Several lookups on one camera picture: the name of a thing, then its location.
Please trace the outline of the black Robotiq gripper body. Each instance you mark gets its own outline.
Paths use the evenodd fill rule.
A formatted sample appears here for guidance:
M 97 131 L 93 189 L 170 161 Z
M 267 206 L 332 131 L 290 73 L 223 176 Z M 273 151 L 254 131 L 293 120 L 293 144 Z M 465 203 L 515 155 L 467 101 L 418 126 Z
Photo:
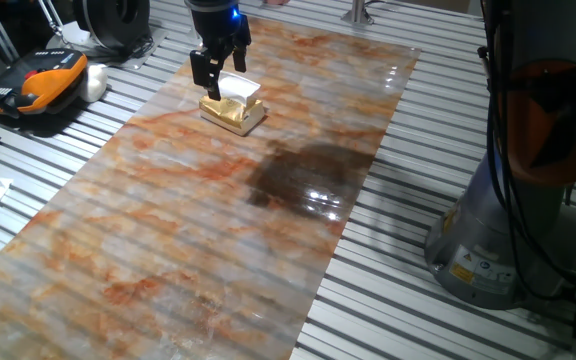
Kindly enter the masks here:
M 214 60 L 223 63 L 235 46 L 251 44 L 248 18 L 240 12 L 238 0 L 186 0 L 185 3 L 202 39 L 201 48 L 208 48 Z

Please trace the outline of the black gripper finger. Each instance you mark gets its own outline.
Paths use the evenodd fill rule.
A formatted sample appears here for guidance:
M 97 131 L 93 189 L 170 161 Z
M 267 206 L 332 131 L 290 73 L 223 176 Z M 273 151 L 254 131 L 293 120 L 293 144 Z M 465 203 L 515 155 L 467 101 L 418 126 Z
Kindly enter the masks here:
M 245 73 L 247 71 L 246 65 L 247 46 L 235 46 L 233 49 L 233 64 L 237 72 Z
M 214 60 L 206 47 L 191 51 L 190 63 L 194 84 L 203 87 L 210 99 L 220 101 L 221 93 L 218 80 L 222 63 Z

